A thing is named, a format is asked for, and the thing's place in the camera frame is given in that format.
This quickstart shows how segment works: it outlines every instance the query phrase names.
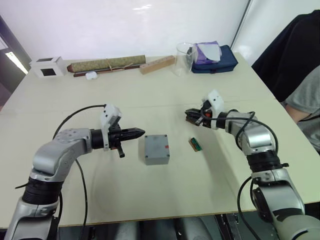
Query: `white box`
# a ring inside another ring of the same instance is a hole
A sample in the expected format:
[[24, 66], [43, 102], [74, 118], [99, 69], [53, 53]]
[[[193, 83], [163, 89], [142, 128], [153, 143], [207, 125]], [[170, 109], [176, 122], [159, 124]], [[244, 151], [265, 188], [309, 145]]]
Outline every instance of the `white box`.
[[30, 66], [39, 78], [63, 76], [67, 73], [65, 62], [60, 56], [33, 60]]

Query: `white small object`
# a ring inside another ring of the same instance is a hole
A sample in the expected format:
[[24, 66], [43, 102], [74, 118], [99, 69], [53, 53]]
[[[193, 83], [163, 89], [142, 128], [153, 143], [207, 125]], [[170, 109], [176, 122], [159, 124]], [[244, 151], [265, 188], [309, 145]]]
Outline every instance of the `white small object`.
[[85, 74], [85, 77], [87, 80], [92, 80], [96, 79], [98, 77], [98, 74], [95, 71], [90, 71]]
[[[202, 99], [202, 102], [204, 103], [206, 100], [209, 101], [211, 104], [211, 111], [212, 111], [212, 118], [217, 118], [221, 112], [225, 111], [225, 102], [222, 99], [222, 97], [219, 95], [217, 90], [212, 90], [207, 97]], [[217, 121], [212, 120], [211, 121], [211, 128], [217, 130], [216, 127]]]
[[218, 44], [198, 44], [198, 47], [211, 61], [220, 61], [220, 47]]
[[117, 126], [122, 117], [120, 109], [112, 104], [107, 104], [100, 116], [101, 132], [103, 138], [103, 150], [109, 150], [109, 128]]
[[48, 57], [30, 62], [31, 69], [39, 78], [64, 76], [67, 68], [62, 57]]

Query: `person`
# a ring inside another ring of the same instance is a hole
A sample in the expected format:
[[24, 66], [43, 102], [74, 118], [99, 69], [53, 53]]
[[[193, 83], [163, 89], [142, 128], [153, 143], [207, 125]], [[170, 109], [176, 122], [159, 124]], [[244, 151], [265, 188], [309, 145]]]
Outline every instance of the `person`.
[[320, 154], [320, 65], [304, 78], [282, 104]]

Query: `wooden block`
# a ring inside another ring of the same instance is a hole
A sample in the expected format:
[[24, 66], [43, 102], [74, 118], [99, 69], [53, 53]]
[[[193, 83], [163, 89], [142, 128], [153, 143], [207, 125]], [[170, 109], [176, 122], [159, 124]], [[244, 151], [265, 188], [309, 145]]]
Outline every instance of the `wooden block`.
[[151, 61], [145, 64], [140, 65], [140, 72], [142, 74], [151, 73], [153, 71], [162, 69], [164, 67], [170, 66], [175, 63], [175, 57], [174, 56], [166, 56], [164, 58]]

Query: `beige table surface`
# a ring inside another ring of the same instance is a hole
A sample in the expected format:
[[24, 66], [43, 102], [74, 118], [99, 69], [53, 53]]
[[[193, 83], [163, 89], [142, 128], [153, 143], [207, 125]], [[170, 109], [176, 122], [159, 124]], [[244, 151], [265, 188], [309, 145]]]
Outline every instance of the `beige table surface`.
[[[103, 78], [106, 75], [116, 76], [116, 73], [108, 73], [97, 79], [105, 88], [98, 88], [95, 81], [75, 78], [79, 80], [83, 91], [83, 97], [78, 98], [80, 87], [72, 77], [65, 77], [65, 81], [59, 78], [55, 82], [54, 79], [47, 81], [35, 78], [30, 72], [0, 112], [0, 182], [1, 190], [5, 193], [1, 194], [0, 227], [6, 228], [9, 225], [17, 200], [23, 194], [23, 189], [14, 190], [14, 187], [28, 180], [36, 150], [51, 140], [56, 127], [71, 112], [90, 104], [101, 103], [121, 105], [122, 128], [142, 128], [147, 135], [168, 134], [170, 160], [168, 165], [146, 166], [143, 160], [143, 137], [123, 142], [125, 158], [119, 158], [116, 150], [104, 152], [101, 149], [80, 157], [88, 191], [88, 224], [237, 211], [236, 196], [239, 186], [251, 173], [246, 158], [235, 145], [233, 136], [222, 129], [214, 131], [193, 126], [185, 121], [184, 110], [199, 107], [202, 96], [212, 88], [218, 89], [225, 99], [226, 110], [236, 108], [241, 112], [256, 111], [258, 119], [276, 132], [280, 160], [282, 163], [290, 164], [289, 174], [302, 199], [306, 203], [319, 201], [320, 192], [316, 191], [319, 187], [317, 181], [314, 181], [320, 169], [318, 154], [261, 80], [248, 66], [242, 66], [246, 63], [239, 55], [236, 56], [240, 59], [240, 64], [235, 71], [247, 68], [244, 72], [251, 76], [250, 80], [235, 75], [233, 78], [222, 77], [230, 76], [231, 73], [208, 76], [221, 81], [230, 80], [233, 83], [237, 83], [234, 78], [237, 81], [256, 82], [255, 85], [260, 87], [254, 91], [250, 87], [244, 87], [237, 93], [234, 88], [225, 86], [228, 85], [226, 82], [220, 84], [220, 89], [212, 83], [214, 79], [206, 77], [206, 80], [198, 81], [199, 74], [191, 74], [185, 83], [179, 86], [178, 91], [169, 90], [165, 95], [158, 95], [154, 91], [154, 97], [150, 101], [143, 101], [139, 100], [139, 94], [136, 98], [128, 99], [125, 96], [119, 97], [120, 94], [115, 89], [109, 90], [118, 82], [113, 82], [114, 84], [107, 88]], [[139, 73], [136, 73], [137, 69], [129, 71], [132, 75]], [[159, 76], [160, 73], [167, 74], [166, 70], [162, 69], [140, 78], [136, 76], [133, 80], [136, 84], [129, 81], [127, 83], [142, 94], [138, 89], [145, 88], [144, 85], [148, 84], [146, 77], [149, 76], [149, 82], [152, 81], [156, 85], [161, 79], [158, 78], [158, 82], [154, 81], [153, 74]], [[181, 79], [174, 78], [172, 85], [177, 87], [175, 80], [182, 81]], [[201, 86], [197, 89], [195, 83], [198, 82], [206, 83], [210, 88]], [[59, 85], [60, 89], [64, 89], [64, 93], [67, 91], [63, 86], [69, 86], [68, 97], [55, 94], [51, 102], [53, 93], [49, 91], [49, 85], [53, 85], [53, 89], [58, 89]], [[131, 93], [127, 89], [128, 85], [122, 85], [122, 89]], [[158, 92], [163, 88], [171, 89], [169, 86], [157, 86]], [[188, 94], [182, 94], [183, 89], [185, 92], [197, 89], [196, 93], [189, 94], [190, 102]], [[109, 97], [105, 97], [107, 100], [103, 101], [100, 95], [105, 91], [112, 97], [108, 95]], [[79, 113], [64, 127], [97, 129], [100, 127], [100, 113], [100, 109]], [[203, 151], [192, 150], [188, 143], [191, 137], [199, 141]], [[75, 164], [63, 185], [62, 193], [64, 204], [60, 224], [80, 225], [84, 217], [84, 193], [80, 173]], [[254, 209], [247, 188], [243, 192], [241, 203], [244, 210]]]

